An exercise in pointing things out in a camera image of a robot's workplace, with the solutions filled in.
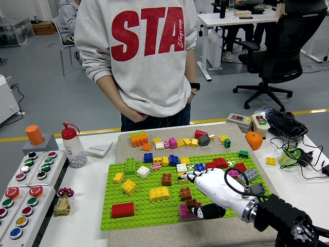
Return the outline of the person's right hand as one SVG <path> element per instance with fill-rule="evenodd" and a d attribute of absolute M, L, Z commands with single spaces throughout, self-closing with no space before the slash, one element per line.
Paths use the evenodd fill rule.
<path fill-rule="evenodd" d="M 119 111 L 124 116 L 129 118 L 133 122 L 141 122 L 147 119 L 148 115 L 140 113 L 130 107 L 128 107 L 125 103 L 119 106 Z"/>

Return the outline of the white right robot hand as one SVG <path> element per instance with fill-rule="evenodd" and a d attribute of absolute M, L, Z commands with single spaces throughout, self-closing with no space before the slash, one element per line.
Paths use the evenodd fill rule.
<path fill-rule="evenodd" d="M 224 180 L 224 171 L 210 168 L 204 171 L 188 171 L 179 177 L 194 183 L 197 189 L 213 203 L 224 209 L 231 209 L 244 222 L 254 222 L 257 212 L 258 199 L 255 196 L 243 198 L 241 194 L 229 187 L 242 192 L 244 187 L 230 176 Z"/>

